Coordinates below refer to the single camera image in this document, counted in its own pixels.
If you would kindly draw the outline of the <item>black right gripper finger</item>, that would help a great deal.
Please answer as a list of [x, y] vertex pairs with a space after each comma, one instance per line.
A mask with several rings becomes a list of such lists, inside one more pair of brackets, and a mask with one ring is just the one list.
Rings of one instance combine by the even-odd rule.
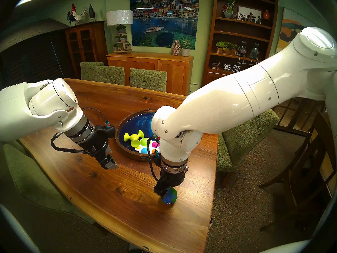
[[167, 192], [168, 192], [168, 189], [169, 187], [167, 185], [156, 185], [154, 188], [153, 188], [153, 191], [154, 193], [156, 193], [160, 198], [161, 200], [164, 199], [164, 197], [166, 196]]

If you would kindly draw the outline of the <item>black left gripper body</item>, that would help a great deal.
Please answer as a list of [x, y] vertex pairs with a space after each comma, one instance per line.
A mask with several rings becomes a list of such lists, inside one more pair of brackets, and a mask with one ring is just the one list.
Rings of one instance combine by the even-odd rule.
[[96, 125], [94, 127], [94, 134], [89, 139], [89, 149], [90, 155], [94, 157], [97, 162], [101, 161], [106, 156], [106, 147], [109, 145], [109, 139], [114, 138], [116, 133], [115, 127], [113, 125]]

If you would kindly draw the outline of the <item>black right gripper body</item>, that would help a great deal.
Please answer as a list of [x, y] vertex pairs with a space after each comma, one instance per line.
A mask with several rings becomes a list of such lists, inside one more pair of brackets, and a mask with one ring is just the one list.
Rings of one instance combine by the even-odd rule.
[[185, 172], [180, 173], [168, 173], [167, 171], [160, 172], [160, 179], [158, 185], [167, 185], [168, 187], [179, 186], [185, 178]]

